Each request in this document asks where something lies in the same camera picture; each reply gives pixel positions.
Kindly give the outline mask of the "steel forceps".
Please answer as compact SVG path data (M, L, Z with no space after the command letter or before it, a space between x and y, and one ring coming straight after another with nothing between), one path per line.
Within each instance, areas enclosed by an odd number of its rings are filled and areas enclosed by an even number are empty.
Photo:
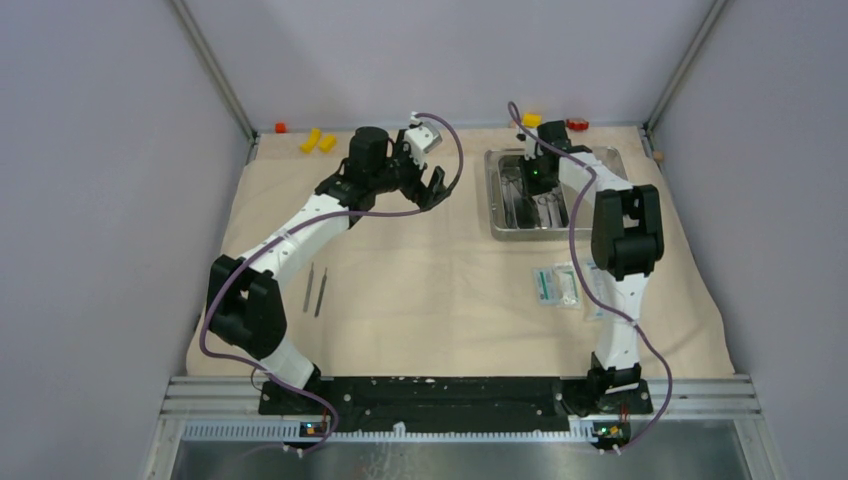
M559 197L556 193L548 192L546 194L535 195L533 201L540 228L559 229L563 227Z

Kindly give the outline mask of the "small steel instrument tray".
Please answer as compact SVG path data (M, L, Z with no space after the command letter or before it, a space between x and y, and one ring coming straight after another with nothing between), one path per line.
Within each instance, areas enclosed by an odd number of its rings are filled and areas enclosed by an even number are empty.
M538 169L527 169L522 154L486 160L493 234L559 234L570 218L561 186L541 182Z

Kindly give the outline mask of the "large steel tray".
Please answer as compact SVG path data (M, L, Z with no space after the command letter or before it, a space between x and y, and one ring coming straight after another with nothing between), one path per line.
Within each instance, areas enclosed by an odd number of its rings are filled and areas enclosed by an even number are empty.
M496 155L499 155L499 154L502 154L502 155L505 155L505 154L522 154L522 152L519 149L489 150L484 155L485 185L486 185L487 198L488 198L488 203L489 203L488 210L489 210L489 218L490 218L490 231L491 231L492 236L495 239L497 239L499 241L504 241L504 242L565 240L568 236L568 230L566 232L560 232L559 234L551 234L550 232L542 233L542 234L530 233L529 235L527 235L527 234L518 234L518 235L515 235L515 234L507 234L507 235L493 234L493 229L492 229L492 226L491 226L491 209L490 209L491 204L490 204L490 198L489 198L489 193L488 193L489 180L488 180L488 175L487 175L486 160L489 159L489 158L493 158L493 157L495 157ZM570 218L569 227L571 225L573 225L575 227L576 238L579 239L579 240L584 240L584 239L588 238L588 236L591 235L591 230L592 230L593 206L591 205L591 196L587 195L584 198L584 200L581 202L581 205L579 207L578 216L572 217L571 216L571 209L572 209L573 202L576 200L577 194L579 193L579 189L577 187L570 187L570 186L566 186L566 185L562 185L561 187L562 187L563 192L564 192L564 198L565 198L567 211L568 211L569 218Z

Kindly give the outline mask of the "beige wrapping cloth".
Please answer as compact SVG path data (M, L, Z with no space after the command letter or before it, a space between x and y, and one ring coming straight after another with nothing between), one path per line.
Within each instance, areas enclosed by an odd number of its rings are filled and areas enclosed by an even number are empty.
M693 259L670 192L633 127L574 135L611 147L629 179L661 193L665 253L651 275L641 325L649 338L642 372L659 378L724 378L735 370L721 313ZM453 172L454 194L410 216L400 194L378 198L374 216L334 238L285 287L288 333L330 376L582 376L600 325L580 310L543 306L533 270L568 260L564 241L501 242L490 231L484 155L514 148L507 129L465 130L431 165ZM310 264L314 284L302 312ZM314 317L324 269L328 282Z

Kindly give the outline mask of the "teal white sterile packet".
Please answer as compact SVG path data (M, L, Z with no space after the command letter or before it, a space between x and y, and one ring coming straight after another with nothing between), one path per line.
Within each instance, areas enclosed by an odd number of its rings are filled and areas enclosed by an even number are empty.
M536 299L540 305L556 306L561 301L559 283L552 267L535 268L533 281Z

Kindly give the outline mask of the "blue white sterile pouch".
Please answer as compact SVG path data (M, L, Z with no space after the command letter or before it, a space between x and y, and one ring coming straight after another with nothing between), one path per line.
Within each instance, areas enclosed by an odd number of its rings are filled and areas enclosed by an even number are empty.
M603 280L604 271L600 270L593 261L587 261L582 269L589 285L589 291L602 303L607 303L607 287ZM587 322L601 321L608 312L599 307L589 297L586 297L585 320Z

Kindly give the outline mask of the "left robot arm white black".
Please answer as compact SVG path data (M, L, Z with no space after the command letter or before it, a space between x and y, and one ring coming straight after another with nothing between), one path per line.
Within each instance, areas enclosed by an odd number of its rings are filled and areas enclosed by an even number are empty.
M391 138L360 127L339 168L324 179L296 215L237 258L218 257L210 269L204 325L244 351L249 364L283 383L283 401L297 413L319 404L317 366L287 336L283 292L326 244L369 215L380 194L399 191L420 212L450 193L437 167L428 182L426 156L442 141L432 123L418 121Z

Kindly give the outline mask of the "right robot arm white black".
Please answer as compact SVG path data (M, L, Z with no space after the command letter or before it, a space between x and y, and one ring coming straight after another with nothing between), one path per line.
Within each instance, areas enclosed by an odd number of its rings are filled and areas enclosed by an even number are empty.
M534 186L568 186L577 192L572 212L592 209L592 260L607 289L590 300L608 316L591 354L586 397L600 412L612 412L641 382L638 337L642 300L664 254L660 195L617 175L583 145L573 145L564 121L518 125L525 144L525 178Z

